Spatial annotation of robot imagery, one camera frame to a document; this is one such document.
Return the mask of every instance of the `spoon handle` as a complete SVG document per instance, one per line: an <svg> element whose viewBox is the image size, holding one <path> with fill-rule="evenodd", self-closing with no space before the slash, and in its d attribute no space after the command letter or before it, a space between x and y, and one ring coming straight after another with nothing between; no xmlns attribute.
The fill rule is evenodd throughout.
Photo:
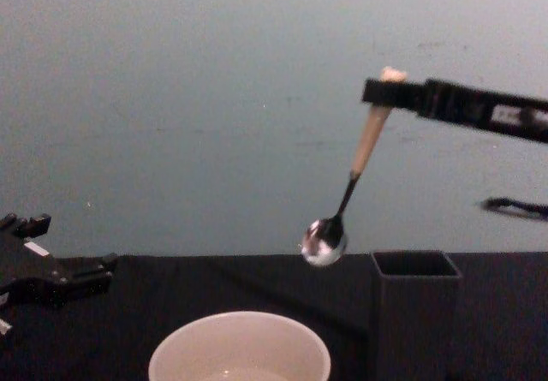
<svg viewBox="0 0 548 381"><path fill-rule="evenodd" d="M407 78L407 73L395 70L390 67L383 68L381 73L381 81L394 81L402 82ZM366 168L367 162L371 157L371 153L375 144L377 143L380 132L383 130L384 122L388 118L388 115L392 111L389 106L372 105L369 109L369 116L366 121L366 125L361 132L360 144L356 148L354 155L354 162L352 164L352 171L350 177L357 180L360 178L361 173Z"/></svg>

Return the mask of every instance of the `metal spoon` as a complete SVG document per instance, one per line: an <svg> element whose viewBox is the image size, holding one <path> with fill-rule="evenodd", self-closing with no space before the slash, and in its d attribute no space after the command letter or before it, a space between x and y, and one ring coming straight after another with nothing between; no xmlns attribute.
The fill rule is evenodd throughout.
<svg viewBox="0 0 548 381"><path fill-rule="evenodd" d="M405 81L407 73L395 70L390 67L383 68L381 80L383 81ZM366 168L367 161L377 143L384 122L388 118L391 107L372 105L366 125L363 128L360 144L354 155L350 180L342 197L337 214L331 218L323 218L314 221L308 227L306 234L301 241L301 254L311 265L317 267L333 264L344 254L348 237L344 234L343 213L354 187L360 179L361 173Z"/></svg>

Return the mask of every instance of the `black tablecloth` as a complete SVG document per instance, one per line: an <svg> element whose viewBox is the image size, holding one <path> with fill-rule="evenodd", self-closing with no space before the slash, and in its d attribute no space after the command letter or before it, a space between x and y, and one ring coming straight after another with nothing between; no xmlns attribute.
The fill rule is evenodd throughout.
<svg viewBox="0 0 548 381"><path fill-rule="evenodd" d="M548 253L451 258L464 282L448 379L548 379ZM173 330L234 310L301 321L330 350L331 380L366 379L369 271L366 255L325 269L300 256L121 257L107 294L0 311L15 328L0 379L147 380Z"/></svg>

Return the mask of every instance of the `label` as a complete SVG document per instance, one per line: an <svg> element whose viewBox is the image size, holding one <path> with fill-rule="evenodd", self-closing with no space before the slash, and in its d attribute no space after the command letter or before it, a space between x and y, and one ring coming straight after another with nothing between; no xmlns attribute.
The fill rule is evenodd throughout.
<svg viewBox="0 0 548 381"><path fill-rule="evenodd" d="M510 105L497 105L493 109L491 122L498 124L508 124L510 126L521 126L520 107L512 107Z"/></svg>
<svg viewBox="0 0 548 381"><path fill-rule="evenodd" d="M28 248L29 250L34 251L36 254L41 255L42 257L45 257L46 255L50 255L50 253L48 253L46 249L42 248L41 246L39 246L38 244L32 241L26 242L25 247Z"/></svg>

